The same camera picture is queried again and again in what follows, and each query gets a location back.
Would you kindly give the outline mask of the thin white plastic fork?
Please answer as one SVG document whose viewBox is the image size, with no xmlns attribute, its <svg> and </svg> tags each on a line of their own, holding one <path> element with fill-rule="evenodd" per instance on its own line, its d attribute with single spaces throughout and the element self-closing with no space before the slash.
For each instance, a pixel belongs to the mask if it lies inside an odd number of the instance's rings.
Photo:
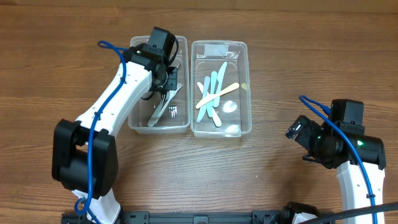
<svg viewBox="0 0 398 224">
<path fill-rule="evenodd" d="M 156 118 L 155 124 L 158 122 L 158 120 L 160 119 L 160 117 L 162 116 L 162 114 L 164 113 L 166 106 L 170 103 L 171 99 L 177 94 L 177 92 L 179 91 L 179 89 L 181 89 L 181 87 L 183 87 L 183 84 L 181 83 L 177 83 L 177 89 L 176 90 L 171 90 L 167 93 L 167 97 L 164 101 L 163 107 L 158 115 L 158 117 Z"/>
</svg>

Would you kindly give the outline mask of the black handled metal fork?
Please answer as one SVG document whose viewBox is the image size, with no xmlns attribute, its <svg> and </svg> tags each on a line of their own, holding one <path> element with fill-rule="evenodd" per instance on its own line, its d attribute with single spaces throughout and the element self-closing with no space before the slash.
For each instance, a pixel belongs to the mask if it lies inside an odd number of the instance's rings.
<svg viewBox="0 0 398 224">
<path fill-rule="evenodd" d="M 177 106 L 176 105 L 169 106 L 169 116 L 172 119 L 176 118 L 176 116 L 177 116 Z"/>
</svg>

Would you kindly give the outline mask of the white plastic knife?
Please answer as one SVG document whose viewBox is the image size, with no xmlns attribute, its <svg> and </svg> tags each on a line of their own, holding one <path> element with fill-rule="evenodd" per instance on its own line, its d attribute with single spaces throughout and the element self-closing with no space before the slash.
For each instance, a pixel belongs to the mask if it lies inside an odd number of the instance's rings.
<svg viewBox="0 0 398 224">
<path fill-rule="evenodd" d="M 204 84 L 203 84 L 202 98 L 204 98 L 207 95 L 210 82 L 211 82 L 211 78 L 209 76 L 206 76 L 204 79 Z M 203 119 L 205 113 L 206 113 L 206 106 L 203 105 L 199 110 L 198 117 L 197 117 L 197 123 L 200 123 L 200 121 Z"/>
<path fill-rule="evenodd" d="M 197 86 L 198 86 L 199 90 L 201 91 L 201 93 L 203 93 L 203 84 L 200 83 L 200 82 L 197 82 Z M 215 109 L 213 109 L 213 117 L 212 117 L 212 120 L 213 120 L 213 122 L 214 122 L 214 124 L 215 124 L 215 126 L 216 126 L 217 128 L 221 127 L 222 122 L 221 122 L 221 120 L 220 120 L 220 117 L 219 117 L 218 114 L 216 113 Z"/>
</svg>

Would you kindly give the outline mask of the pale blue plastic knife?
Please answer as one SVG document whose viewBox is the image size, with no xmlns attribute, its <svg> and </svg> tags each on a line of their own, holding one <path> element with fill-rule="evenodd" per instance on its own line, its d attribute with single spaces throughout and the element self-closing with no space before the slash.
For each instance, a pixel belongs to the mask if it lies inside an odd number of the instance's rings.
<svg viewBox="0 0 398 224">
<path fill-rule="evenodd" d="M 215 93 L 215 86 L 217 82 L 218 73 L 216 71 L 212 71 L 211 73 L 211 82 L 210 82 L 210 94 Z M 206 104 L 207 113 L 210 118 L 213 117 L 213 100 Z"/>
</svg>

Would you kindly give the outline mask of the beige plastic knife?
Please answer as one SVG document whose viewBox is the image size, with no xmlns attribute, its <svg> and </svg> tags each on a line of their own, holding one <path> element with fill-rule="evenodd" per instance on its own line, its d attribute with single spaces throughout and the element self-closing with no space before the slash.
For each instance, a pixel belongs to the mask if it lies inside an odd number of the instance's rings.
<svg viewBox="0 0 398 224">
<path fill-rule="evenodd" d="M 200 109 L 202 106 L 206 105 L 208 102 L 210 102 L 211 100 L 214 100 L 215 98 L 225 95 L 231 91 L 234 91 L 236 89 L 238 89 L 240 87 L 239 83 L 233 83 L 230 86 L 224 88 L 223 90 L 221 90 L 219 93 L 214 93 L 214 94 L 208 94 L 206 95 L 204 98 L 202 98 L 195 106 L 196 109 Z"/>
</svg>

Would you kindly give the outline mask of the light blue plastic knife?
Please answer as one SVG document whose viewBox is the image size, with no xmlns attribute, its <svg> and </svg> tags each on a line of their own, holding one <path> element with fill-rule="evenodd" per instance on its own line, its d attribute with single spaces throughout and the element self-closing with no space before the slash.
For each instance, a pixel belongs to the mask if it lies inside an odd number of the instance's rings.
<svg viewBox="0 0 398 224">
<path fill-rule="evenodd" d="M 222 89 L 222 84 L 223 84 L 223 79 L 224 79 L 224 75 L 225 75 L 225 71 L 226 71 L 226 67 L 227 67 L 228 63 L 224 62 L 222 64 L 222 66 L 219 69 L 218 75 L 217 75 L 217 89 L 216 89 L 216 93 L 219 93 Z M 215 108 L 217 108 L 220 104 L 220 97 L 217 97 L 213 100 L 213 106 Z"/>
</svg>

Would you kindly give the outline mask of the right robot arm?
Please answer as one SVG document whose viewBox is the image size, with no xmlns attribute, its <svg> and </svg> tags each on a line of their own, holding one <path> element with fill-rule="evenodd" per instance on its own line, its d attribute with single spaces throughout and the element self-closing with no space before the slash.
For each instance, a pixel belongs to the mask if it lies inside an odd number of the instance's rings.
<svg viewBox="0 0 398 224">
<path fill-rule="evenodd" d="M 363 102 L 335 99 L 321 109 L 322 124 L 300 115 L 286 137 L 307 150 L 303 160 L 336 169 L 344 210 L 382 204 L 386 153 L 364 133 Z"/>
</svg>

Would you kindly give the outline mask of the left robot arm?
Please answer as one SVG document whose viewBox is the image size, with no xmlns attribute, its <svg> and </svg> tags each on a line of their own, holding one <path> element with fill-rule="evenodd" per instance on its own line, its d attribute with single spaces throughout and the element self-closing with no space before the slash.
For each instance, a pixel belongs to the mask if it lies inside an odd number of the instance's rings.
<svg viewBox="0 0 398 224">
<path fill-rule="evenodd" d="M 77 196 L 74 214 L 62 223 L 124 223 L 112 187 L 118 175 L 116 137 L 135 104 L 146 93 L 168 94 L 179 86 L 172 66 L 178 40 L 153 28 L 149 40 L 130 48 L 101 40 L 98 46 L 120 58 L 115 77 L 75 121 L 61 119 L 53 134 L 52 177 Z"/>
</svg>

